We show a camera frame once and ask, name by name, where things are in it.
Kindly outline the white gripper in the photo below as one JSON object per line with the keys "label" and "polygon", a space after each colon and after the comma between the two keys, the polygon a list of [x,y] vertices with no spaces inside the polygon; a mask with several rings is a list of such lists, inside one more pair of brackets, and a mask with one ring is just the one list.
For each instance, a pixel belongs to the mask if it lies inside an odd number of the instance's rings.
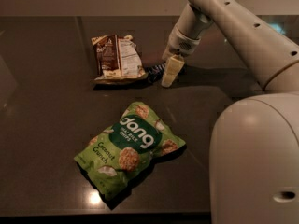
{"label": "white gripper", "polygon": [[162,59],[166,61],[161,85],[169,88],[185,64],[184,58],[194,53],[201,37],[189,38],[175,25],[171,31]]}

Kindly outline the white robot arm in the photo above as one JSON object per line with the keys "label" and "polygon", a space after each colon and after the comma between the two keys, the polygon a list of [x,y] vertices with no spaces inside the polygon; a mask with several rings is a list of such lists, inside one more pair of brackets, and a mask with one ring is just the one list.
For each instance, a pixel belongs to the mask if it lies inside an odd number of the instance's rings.
{"label": "white robot arm", "polygon": [[299,46],[235,0],[188,0],[163,58],[191,55],[211,24],[263,91],[227,107],[214,125],[212,224],[299,224]]}

